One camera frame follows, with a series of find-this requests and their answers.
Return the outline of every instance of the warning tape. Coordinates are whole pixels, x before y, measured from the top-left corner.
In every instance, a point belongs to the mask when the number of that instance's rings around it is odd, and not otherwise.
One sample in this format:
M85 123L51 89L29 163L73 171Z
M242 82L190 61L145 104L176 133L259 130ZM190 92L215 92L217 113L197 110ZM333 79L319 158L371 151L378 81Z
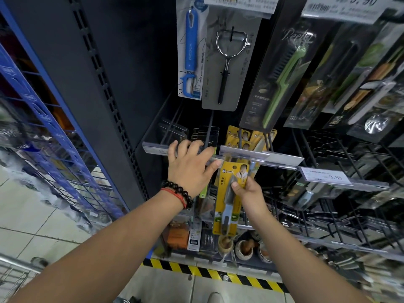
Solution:
M218 270L206 269L197 266L184 265L179 263L173 263L171 261L160 260L160 259L145 259L143 261L144 266L163 269L168 271L180 272L185 274L190 274L194 276L200 276L203 278L211 278L214 280L221 280L230 283L235 283L239 285L252 286L260 289L268 289L277 291L280 293L289 293L285 284L277 283L270 280L261 280L259 278L253 278L251 276L239 275L229 272L223 272Z

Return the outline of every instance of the right hand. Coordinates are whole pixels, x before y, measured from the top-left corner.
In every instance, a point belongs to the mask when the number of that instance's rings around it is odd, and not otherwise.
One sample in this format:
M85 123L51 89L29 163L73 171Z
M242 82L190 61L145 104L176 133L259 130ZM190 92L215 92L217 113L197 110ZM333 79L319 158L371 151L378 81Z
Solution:
M237 182L233 182L231 188L236 195L240 196L243 208L251 223L259 222L262 217L269 213L261 186L253 178L247 178L245 189Z

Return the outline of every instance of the blue metal shelf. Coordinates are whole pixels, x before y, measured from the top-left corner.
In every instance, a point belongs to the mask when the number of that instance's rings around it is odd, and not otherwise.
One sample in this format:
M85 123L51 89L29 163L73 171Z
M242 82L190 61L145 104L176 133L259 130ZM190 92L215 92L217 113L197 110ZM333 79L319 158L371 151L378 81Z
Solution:
M38 122L24 121L24 126L32 128L34 132L46 132L48 135L48 138L43 138L41 134L35 135L35 137L30 135L25 141L29 147L21 149L20 152L24 151L25 159L37 170L45 171L50 176L38 172L70 203L81 205L92 211L106 212L114 219L123 216L124 212L129 211L128 207L3 0L0 0L0 12L38 70L38 72L20 70L4 46L0 44L0 71L19 96L19 98L6 97L6 99L26 103ZM42 78L60 105L45 104L27 81L28 75ZM50 111L51 108L61 108L72 123L74 130L63 130Z

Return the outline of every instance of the sneaker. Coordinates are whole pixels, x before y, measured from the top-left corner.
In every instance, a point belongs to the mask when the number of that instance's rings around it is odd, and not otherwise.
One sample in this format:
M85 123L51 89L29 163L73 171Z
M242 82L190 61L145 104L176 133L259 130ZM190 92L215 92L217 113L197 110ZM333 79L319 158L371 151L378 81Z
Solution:
M213 292L210 294L208 303L224 303L223 297L218 292Z

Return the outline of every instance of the gray packaging card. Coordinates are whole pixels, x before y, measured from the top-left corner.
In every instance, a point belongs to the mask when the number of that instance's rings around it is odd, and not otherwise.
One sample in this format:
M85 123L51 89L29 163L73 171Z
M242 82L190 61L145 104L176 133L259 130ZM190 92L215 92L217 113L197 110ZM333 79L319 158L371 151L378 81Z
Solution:
M212 6L209 9L207 23L202 108L233 112L240 99L261 18L248 16L240 10ZM235 31L247 33L247 40L251 46L247 46L241 54L230 60L230 74L227 77L223 103L219 105L221 72L224 70L226 60L216 48L216 33L220 30L231 30L232 27Z

